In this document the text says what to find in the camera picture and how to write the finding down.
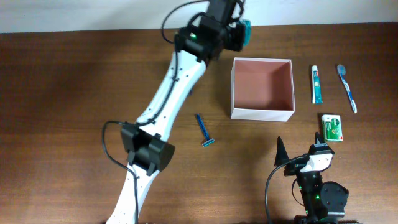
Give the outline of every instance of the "wooden table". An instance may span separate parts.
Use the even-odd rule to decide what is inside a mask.
[[[171,37],[173,30],[168,30]],[[173,46],[159,30],[0,35],[0,223],[101,223],[112,213],[126,171],[100,143],[109,119],[134,122],[152,99]],[[319,114],[341,115],[341,143],[323,179],[349,189],[346,219],[398,219],[398,24],[255,27],[240,53],[224,51],[182,106],[169,142],[169,166],[155,179],[142,223],[265,223],[264,187],[277,137],[290,156],[308,152]],[[296,112],[286,123],[229,118],[234,57],[290,58]],[[335,65],[358,107],[354,114]],[[324,104],[311,104],[310,65],[318,65]],[[215,144],[203,148],[194,114]],[[119,128],[109,150],[125,161]],[[304,215],[276,173],[274,219]]]

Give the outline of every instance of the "green and white package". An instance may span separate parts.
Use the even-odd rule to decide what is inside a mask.
[[[326,141],[343,141],[341,118],[339,115],[322,116],[323,137]]]

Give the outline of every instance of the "white box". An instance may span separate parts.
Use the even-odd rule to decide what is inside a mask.
[[[291,60],[234,59],[231,119],[286,122],[294,111]]]

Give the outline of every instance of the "toothbrush head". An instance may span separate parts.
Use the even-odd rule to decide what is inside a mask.
[[[344,65],[337,65],[337,72],[339,75],[345,75],[346,68],[344,67]]]

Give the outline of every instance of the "teal toothpaste tube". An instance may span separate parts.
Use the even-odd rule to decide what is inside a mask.
[[[318,67],[316,65],[312,67],[312,103],[323,103],[321,95],[321,83],[319,80]]]

